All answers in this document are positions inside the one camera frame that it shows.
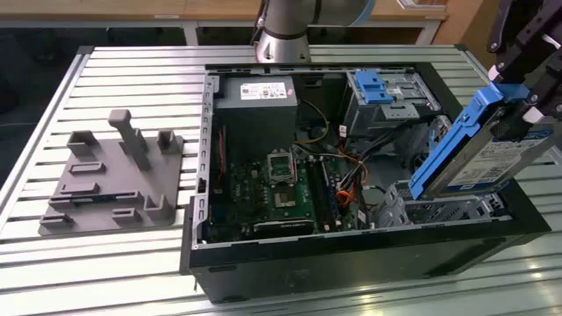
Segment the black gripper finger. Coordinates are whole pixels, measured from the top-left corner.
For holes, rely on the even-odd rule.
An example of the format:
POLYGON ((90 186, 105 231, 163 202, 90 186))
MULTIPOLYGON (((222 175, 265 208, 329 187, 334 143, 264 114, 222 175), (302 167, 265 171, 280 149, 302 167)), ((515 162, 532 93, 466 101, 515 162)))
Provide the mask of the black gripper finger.
POLYGON ((521 140, 533 125, 555 117, 544 117, 539 121, 529 121, 527 114, 532 109, 528 102, 531 87, 544 74, 545 64, 524 78, 517 76, 517 34, 521 31, 523 13, 521 1, 501 1, 497 18, 489 35, 488 51, 497 55, 493 70, 497 74, 492 81, 504 93, 504 100, 498 109, 507 110, 505 116, 496 120, 492 134, 503 139, 521 140))
POLYGON ((561 119, 561 2, 521 1, 521 31, 517 34, 517 76, 524 78, 541 64, 544 74, 531 87, 527 117, 561 119))

